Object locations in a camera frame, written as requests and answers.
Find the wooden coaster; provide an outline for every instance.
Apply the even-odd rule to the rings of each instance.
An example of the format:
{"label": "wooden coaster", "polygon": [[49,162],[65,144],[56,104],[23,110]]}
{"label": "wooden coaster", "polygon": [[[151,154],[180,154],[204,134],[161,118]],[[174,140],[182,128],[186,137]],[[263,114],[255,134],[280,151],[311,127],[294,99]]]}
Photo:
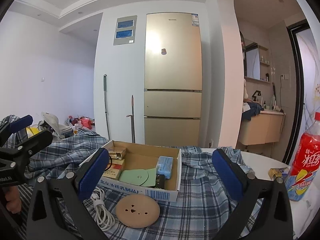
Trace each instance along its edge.
{"label": "wooden coaster", "polygon": [[119,221],[131,228],[144,228],[157,221],[160,215],[158,203],[145,195],[126,196],[116,205]]}

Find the red plastic bag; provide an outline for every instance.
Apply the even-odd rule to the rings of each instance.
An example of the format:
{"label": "red plastic bag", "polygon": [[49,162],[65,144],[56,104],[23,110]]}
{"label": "red plastic bag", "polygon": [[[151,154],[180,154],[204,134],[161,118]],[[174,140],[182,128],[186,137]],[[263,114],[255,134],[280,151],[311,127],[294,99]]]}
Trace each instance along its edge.
{"label": "red plastic bag", "polygon": [[92,129],[92,126],[91,126],[91,120],[89,118],[82,118],[81,119],[81,123],[84,127],[88,128],[88,129]]}

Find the white cardboard box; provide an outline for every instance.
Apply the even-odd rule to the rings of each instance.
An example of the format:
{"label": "white cardboard box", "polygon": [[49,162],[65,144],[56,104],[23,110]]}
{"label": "white cardboard box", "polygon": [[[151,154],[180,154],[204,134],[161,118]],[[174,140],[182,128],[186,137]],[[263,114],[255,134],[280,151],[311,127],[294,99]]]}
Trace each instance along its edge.
{"label": "white cardboard box", "polygon": [[[118,141],[109,141],[106,145],[103,146],[103,148],[107,150],[110,150],[113,147],[127,148],[127,154],[124,156],[124,170],[155,168],[159,156],[173,157],[171,177],[169,180],[165,180],[166,189],[136,186],[118,180],[106,178],[104,176],[101,177],[100,181],[98,182],[98,185],[127,194],[143,194],[155,200],[169,202],[177,201],[181,182],[180,149],[125,143]],[[84,162],[89,161],[92,155],[89,156]]]}

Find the barcode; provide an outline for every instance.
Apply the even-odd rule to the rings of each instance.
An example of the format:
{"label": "barcode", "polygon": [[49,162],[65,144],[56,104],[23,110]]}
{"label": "barcode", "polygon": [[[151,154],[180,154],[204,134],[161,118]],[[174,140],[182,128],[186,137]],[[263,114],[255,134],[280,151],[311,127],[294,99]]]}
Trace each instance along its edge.
{"label": "barcode", "polygon": [[148,197],[151,197],[151,198],[157,199],[157,200],[166,200],[166,201],[168,201],[169,198],[170,198],[170,193],[169,192],[155,191],[155,190],[149,190],[149,189],[146,189],[146,195]]}

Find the refrigerator door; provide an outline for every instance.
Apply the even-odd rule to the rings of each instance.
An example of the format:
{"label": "refrigerator door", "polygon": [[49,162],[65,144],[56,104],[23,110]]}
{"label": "refrigerator door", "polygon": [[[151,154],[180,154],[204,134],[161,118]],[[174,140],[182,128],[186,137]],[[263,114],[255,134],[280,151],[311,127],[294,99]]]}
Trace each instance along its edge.
{"label": "refrigerator door", "polygon": [[201,94],[181,91],[145,91],[144,115],[200,118]]}
{"label": "refrigerator door", "polygon": [[197,146],[199,126],[199,119],[145,117],[145,144],[155,146]]}
{"label": "refrigerator door", "polygon": [[200,29],[192,14],[147,15],[145,89],[202,90]]}

